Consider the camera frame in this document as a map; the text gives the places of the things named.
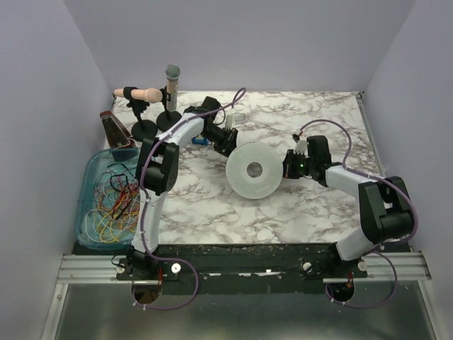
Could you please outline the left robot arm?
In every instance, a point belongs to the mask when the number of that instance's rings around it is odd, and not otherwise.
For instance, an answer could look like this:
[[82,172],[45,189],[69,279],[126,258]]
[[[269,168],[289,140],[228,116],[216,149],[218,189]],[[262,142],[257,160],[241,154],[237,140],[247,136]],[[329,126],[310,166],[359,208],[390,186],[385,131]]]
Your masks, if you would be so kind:
[[127,251],[129,268],[151,271],[159,246],[159,225],[168,192],[176,184],[180,150],[198,135],[208,139],[214,151],[228,157],[236,148],[238,131],[214,123],[223,108],[207,96],[201,106],[190,106],[170,130],[152,140],[144,140],[136,168],[140,208],[136,233]]

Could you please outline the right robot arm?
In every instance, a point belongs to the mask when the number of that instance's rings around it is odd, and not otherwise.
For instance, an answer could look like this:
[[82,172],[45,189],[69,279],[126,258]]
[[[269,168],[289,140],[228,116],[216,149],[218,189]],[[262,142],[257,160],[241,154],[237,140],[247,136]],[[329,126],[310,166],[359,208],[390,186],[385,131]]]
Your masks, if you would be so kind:
[[327,271],[334,271],[384,242],[408,237],[415,231],[417,218],[403,179],[368,176],[333,162],[328,140],[323,135],[298,140],[294,149],[287,150],[282,168],[286,179],[309,177],[358,201],[360,226],[329,246],[323,261]]

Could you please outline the white perforated cable spool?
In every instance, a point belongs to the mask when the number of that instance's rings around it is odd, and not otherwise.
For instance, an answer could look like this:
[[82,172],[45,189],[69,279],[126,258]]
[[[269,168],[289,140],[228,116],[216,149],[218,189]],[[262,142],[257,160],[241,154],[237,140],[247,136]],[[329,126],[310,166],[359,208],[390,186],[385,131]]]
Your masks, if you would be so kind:
[[237,147],[228,157],[226,179],[243,198],[266,198],[280,186],[282,160],[268,144],[249,142]]

